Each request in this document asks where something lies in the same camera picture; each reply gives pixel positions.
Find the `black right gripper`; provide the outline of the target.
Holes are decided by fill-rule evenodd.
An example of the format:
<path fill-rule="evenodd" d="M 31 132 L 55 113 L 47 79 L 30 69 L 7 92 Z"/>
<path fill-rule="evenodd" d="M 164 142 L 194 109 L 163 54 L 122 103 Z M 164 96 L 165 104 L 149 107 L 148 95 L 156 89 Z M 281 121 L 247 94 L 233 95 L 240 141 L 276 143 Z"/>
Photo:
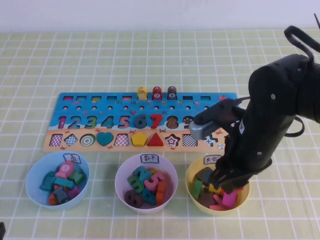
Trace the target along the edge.
<path fill-rule="evenodd" d="M 249 179 L 272 164 L 273 146 L 260 142 L 242 144 L 231 138 L 224 140 L 224 155 L 215 164 L 209 175 L 214 188 L 222 188 L 227 194 L 249 183 Z"/>

